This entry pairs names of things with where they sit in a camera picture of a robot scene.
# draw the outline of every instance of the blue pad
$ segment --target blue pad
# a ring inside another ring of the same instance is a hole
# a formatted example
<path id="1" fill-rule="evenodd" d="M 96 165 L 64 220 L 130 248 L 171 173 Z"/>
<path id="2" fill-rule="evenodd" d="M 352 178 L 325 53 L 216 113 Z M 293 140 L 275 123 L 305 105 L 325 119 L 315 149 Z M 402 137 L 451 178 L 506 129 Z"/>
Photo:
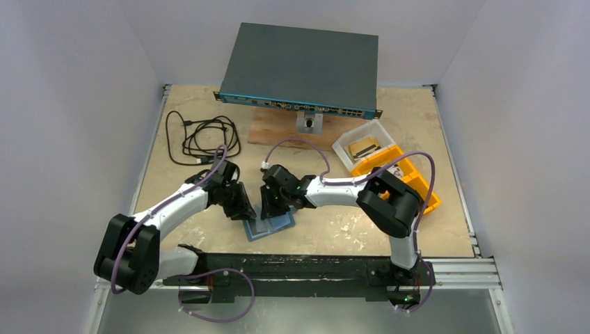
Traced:
<path id="1" fill-rule="evenodd" d="M 256 212 L 256 219 L 248 219 L 244 221 L 244 229 L 249 241 L 258 240 L 267 235 L 295 226 L 295 219 L 293 214 L 297 211 L 295 207 L 291 207 L 290 211 L 282 216 L 273 217 L 269 219 L 260 219 L 260 212 L 262 207 L 260 205 L 254 206 Z"/>

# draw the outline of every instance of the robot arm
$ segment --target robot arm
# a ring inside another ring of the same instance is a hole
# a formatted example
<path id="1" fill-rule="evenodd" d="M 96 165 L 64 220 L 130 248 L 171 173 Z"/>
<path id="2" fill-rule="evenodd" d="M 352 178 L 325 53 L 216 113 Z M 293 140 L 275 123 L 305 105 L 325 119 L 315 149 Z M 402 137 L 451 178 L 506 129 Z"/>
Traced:
<path id="1" fill-rule="evenodd" d="M 264 171 L 262 179 L 263 217 L 284 214 L 289 205 L 298 209 L 325 205 L 360 207 L 390 237 L 392 263 L 405 270 L 415 267 L 412 226 L 424 201 L 416 190 L 388 171 L 372 175 L 369 180 L 366 175 L 324 180 L 306 175 L 298 179 L 285 167 L 273 165 Z"/>
<path id="2" fill-rule="evenodd" d="M 196 249 L 180 246 L 160 251 L 160 242 L 182 222 L 213 204 L 221 205 L 225 215 L 232 220 L 254 218 L 256 215 L 244 185 L 236 180 L 237 171 L 235 164 L 223 161 L 217 171 L 196 189 L 202 173 L 187 179 L 176 192 L 144 212 L 130 217 L 114 216 L 95 261 L 95 274 L 111 280 L 115 259 L 124 240 L 141 221 L 145 222 L 131 239 L 135 245 L 126 247 L 117 266 L 116 284 L 142 294 L 156 279 L 193 273 L 198 261 Z"/>

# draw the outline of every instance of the blue trim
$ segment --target blue trim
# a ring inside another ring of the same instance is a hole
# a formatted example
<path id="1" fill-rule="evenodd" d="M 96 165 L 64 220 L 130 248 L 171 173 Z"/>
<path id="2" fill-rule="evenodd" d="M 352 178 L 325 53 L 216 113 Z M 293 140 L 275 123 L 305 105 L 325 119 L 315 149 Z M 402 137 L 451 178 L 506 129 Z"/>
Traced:
<path id="1" fill-rule="evenodd" d="M 342 106 L 331 106 L 331 105 L 327 105 L 327 104 L 315 104 L 315 103 L 309 103 L 309 102 L 298 102 L 298 101 L 290 101 L 290 100 L 277 100 L 277 99 L 269 99 L 268 97 L 257 97 L 257 96 L 251 96 L 251 95 L 241 95 L 241 94 L 226 94 L 226 93 L 219 93 L 219 97 L 221 99 L 221 101 L 223 103 L 231 103 L 231 104 L 243 104 L 246 106 L 266 106 L 269 108 L 276 108 L 275 106 L 272 105 L 264 105 L 264 104 L 252 104 L 251 100 L 264 100 L 264 101 L 269 101 L 269 102 L 280 102 L 280 103 L 287 103 L 287 104 L 304 104 L 304 105 L 308 105 L 308 106 L 313 106 L 314 108 L 316 107 L 321 107 L 321 108 L 335 108 L 335 109 L 348 109 L 350 111 L 359 111 L 359 112 L 364 112 L 365 114 L 363 116 L 355 116 L 355 115 L 343 115 L 341 113 L 334 113 L 332 111 L 325 111 L 323 112 L 323 114 L 326 115 L 338 115 L 338 116 L 344 116 L 344 117 L 352 117 L 352 118 L 362 118 L 362 119 L 366 119 L 366 120 L 372 120 L 375 117 L 376 111 L 373 109 L 358 109 L 358 108 L 348 108 L 348 107 L 342 107 Z"/>

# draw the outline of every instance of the wooden board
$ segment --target wooden board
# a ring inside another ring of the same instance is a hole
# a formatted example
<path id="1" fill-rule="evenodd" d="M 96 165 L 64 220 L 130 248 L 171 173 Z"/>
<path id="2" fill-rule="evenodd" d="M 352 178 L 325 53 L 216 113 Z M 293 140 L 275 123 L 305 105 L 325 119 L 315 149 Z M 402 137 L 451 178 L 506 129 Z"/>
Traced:
<path id="1" fill-rule="evenodd" d="M 320 150 L 331 151 L 332 144 L 347 131 L 355 129 L 367 121 L 360 118 L 324 115 L 321 134 L 300 134 L 295 128 L 297 112 L 275 108 L 256 108 L 250 127 L 248 142 L 251 144 L 275 145 L 285 138 L 305 139 Z M 281 144 L 288 148 L 311 148 L 298 141 Z"/>
<path id="2" fill-rule="evenodd" d="M 242 153 L 231 158 L 231 161 L 240 167 L 240 181 L 244 183 L 252 205 L 261 203 L 260 186 L 263 182 L 260 163 L 270 147 L 250 144 L 246 140 L 254 117 L 254 107 L 220 103 L 213 97 L 216 90 L 219 90 L 218 86 L 172 87 L 145 172 L 137 212 L 169 196 L 187 177 L 207 167 L 178 166 L 170 161 L 166 149 L 165 122 L 166 114 L 172 110 L 179 111 L 186 120 L 204 120 L 225 115 L 235 122 L 240 138 L 243 139 Z M 432 92 L 427 89 L 378 89 L 377 108 L 383 110 L 379 122 L 404 151 L 427 151 L 436 162 L 434 191 L 440 196 L 442 204 L 422 220 L 418 234 L 418 246 L 422 254 L 436 257 L 473 257 L 461 199 Z M 289 124 L 294 125 L 294 121 L 290 120 Z M 179 161 L 191 162 L 190 158 L 183 157 L 180 153 L 183 138 L 184 128 L 180 120 L 171 120 L 172 154 Z M 204 130 L 199 137 L 200 143 L 205 147 L 215 147 L 222 140 L 221 132 L 213 129 Z M 327 177 L 350 176 L 334 152 L 326 151 L 325 154 L 331 166 Z M 429 181 L 427 160 L 411 160 Z M 317 175 L 326 169 L 324 160 L 314 150 L 278 148 L 270 162 L 282 164 L 298 177 Z M 391 254 L 388 237 L 358 207 L 326 206 L 303 209 L 297 211 L 295 220 L 297 225 L 293 228 L 249 242 L 242 222 L 230 221 L 221 207 L 212 205 L 174 229 L 162 241 L 161 246 L 168 249 L 178 244 L 191 244 L 206 252 L 222 253 Z"/>

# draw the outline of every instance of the wooden base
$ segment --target wooden base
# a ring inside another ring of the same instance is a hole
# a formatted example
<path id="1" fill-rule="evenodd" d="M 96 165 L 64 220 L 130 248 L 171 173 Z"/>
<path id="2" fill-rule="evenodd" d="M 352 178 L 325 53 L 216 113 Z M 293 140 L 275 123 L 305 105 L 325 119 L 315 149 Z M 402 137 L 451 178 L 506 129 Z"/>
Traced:
<path id="1" fill-rule="evenodd" d="M 360 118 L 324 115 L 321 134 L 300 134 L 295 128 L 297 112 L 275 108 L 256 108 L 250 127 L 248 142 L 252 144 L 275 145 L 285 138 L 305 139 L 320 150 L 331 151 L 332 144 L 347 131 L 355 129 L 367 121 Z M 298 141 L 288 141 L 281 146 L 289 148 L 311 148 Z"/>

